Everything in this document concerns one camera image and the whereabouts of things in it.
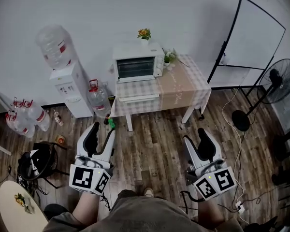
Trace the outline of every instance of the whiteboard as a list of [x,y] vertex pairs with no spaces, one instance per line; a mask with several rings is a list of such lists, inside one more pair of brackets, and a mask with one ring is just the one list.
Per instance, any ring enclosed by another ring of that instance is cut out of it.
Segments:
[[265,69],[285,28],[250,0],[240,0],[225,49],[226,64]]

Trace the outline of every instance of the electric fan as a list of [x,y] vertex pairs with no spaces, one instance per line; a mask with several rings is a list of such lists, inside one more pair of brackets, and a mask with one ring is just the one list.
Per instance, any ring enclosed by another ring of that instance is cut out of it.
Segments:
[[236,110],[232,121],[240,131],[247,131],[250,126],[248,115],[261,103],[272,104],[290,94],[290,59],[282,59],[273,64],[262,76],[258,86],[258,101],[248,113]]

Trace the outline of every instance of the shoe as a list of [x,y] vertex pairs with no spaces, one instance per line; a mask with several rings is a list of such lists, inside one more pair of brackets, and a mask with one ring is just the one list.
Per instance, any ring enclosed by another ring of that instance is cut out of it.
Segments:
[[153,198],[154,197],[154,191],[152,188],[145,188],[144,190],[144,196],[145,197],[150,197]]

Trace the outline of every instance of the toaster oven door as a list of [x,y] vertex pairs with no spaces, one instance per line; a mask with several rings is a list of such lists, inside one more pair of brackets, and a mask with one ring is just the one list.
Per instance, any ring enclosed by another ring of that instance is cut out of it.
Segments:
[[121,59],[116,63],[119,80],[136,81],[145,76],[154,78],[155,57]]

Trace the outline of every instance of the potted plant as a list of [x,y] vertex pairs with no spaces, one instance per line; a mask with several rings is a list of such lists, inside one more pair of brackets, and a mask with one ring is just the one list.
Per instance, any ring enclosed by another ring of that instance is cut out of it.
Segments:
[[174,60],[177,58],[175,49],[172,51],[166,50],[164,51],[164,66],[169,66],[170,63],[173,63]]
[[150,29],[141,29],[139,30],[138,38],[141,38],[141,43],[143,46],[148,45],[148,40],[150,39]]

